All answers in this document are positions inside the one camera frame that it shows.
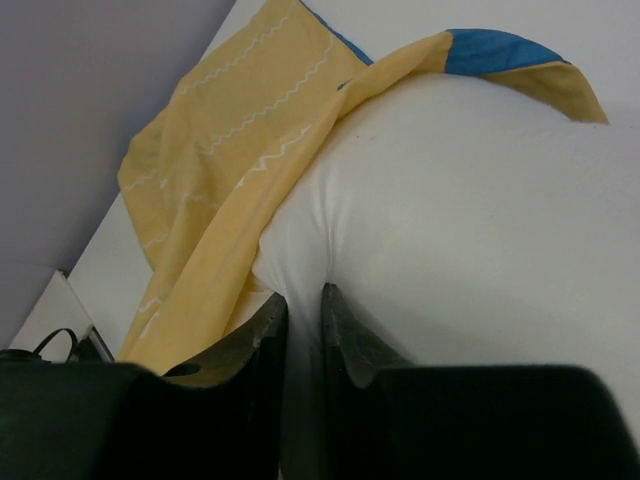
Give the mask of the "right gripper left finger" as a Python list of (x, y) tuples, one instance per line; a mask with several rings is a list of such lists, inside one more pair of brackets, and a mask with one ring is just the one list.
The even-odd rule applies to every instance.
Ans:
[(156, 375), (129, 363), (1, 354), (5, 479), (275, 479), (288, 309)]

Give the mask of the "white pillow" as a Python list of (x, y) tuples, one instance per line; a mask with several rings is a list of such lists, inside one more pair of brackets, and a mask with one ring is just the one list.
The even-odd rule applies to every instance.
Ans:
[(290, 382), (320, 372), (335, 284), (427, 365), (561, 363), (639, 409), (639, 128), (486, 81), (416, 76), (331, 132), (260, 238), (292, 310)]

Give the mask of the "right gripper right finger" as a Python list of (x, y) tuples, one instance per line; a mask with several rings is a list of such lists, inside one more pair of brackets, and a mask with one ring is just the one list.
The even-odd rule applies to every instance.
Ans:
[(419, 365), (367, 327), (335, 285), (282, 295), (282, 478), (638, 477), (638, 444), (594, 372)]

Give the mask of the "yellow pillowcase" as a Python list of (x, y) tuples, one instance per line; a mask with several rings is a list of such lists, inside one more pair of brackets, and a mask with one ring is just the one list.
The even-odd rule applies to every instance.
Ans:
[(442, 73), (608, 120), (576, 66), (523, 37), (449, 29), (372, 60), (304, 3), (267, 1), (128, 147), (118, 181), (152, 276), (120, 359), (165, 373), (228, 334), (264, 227), (335, 123), (407, 76)]

